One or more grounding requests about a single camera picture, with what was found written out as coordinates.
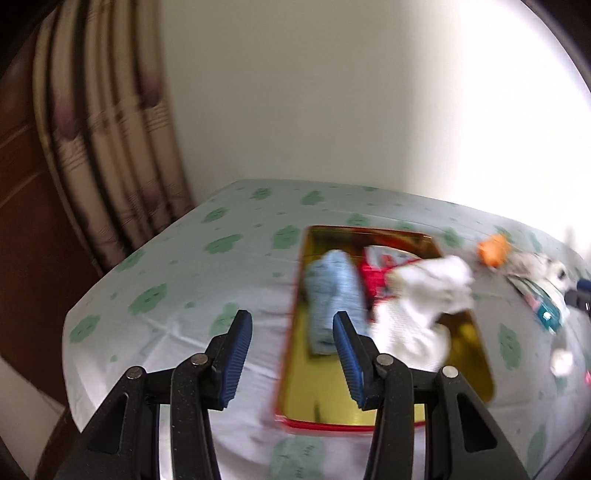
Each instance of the plush toy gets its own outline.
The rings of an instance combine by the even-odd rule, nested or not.
[[[478,257],[488,267],[499,268],[507,261],[511,246],[504,235],[491,235],[487,240],[478,243]]]

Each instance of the folded blue cloth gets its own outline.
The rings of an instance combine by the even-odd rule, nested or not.
[[[331,250],[310,264],[304,276],[308,296],[308,341],[313,353],[336,353],[333,317],[342,310],[360,335],[366,335],[367,310],[357,269],[341,250]]]

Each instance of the silver bolt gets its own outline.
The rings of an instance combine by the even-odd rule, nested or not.
[[[452,367],[451,365],[446,365],[443,367],[443,375],[447,378],[456,378],[459,375],[459,371],[457,371],[456,367]]]
[[[196,353],[191,357],[191,363],[196,366],[205,365],[208,362],[208,360],[209,357],[207,357],[205,353]]]
[[[130,367],[125,372],[125,376],[130,380],[136,380],[144,374],[144,371],[141,367]]]
[[[382,365],[382,367],[387,367],[388,365],[392,365],[394,363],[394,357],[388,353],[379,354],[375,360],[379,365]]]

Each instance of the striped curtain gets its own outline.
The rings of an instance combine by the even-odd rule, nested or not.
[[[158,0],[66,0],[39,32],[41,143],[102,274],[193,208],[160,64]]]

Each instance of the tray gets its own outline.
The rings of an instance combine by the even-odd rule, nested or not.
[[[420,258],[441,257],[434,241],[422,233],[323,225],[308,228],[275,403],[275,418],[289,429],[341,433],[373,431],[375,411],[361,411],[351,399],[338,356],[313,355],[309,351],[308,307],[303,287],[306,267],[327,251],[345,251],[359,264],[363,249],[368,245],[399,248]],[[472,313],[442,315],[439,323],[451,333],[451,352],[446,365],[456,367],[479,397],[484,402],[490,401],[494,384]],[[424,423],[424,419],[423,406],[416,405],[415,423]]]

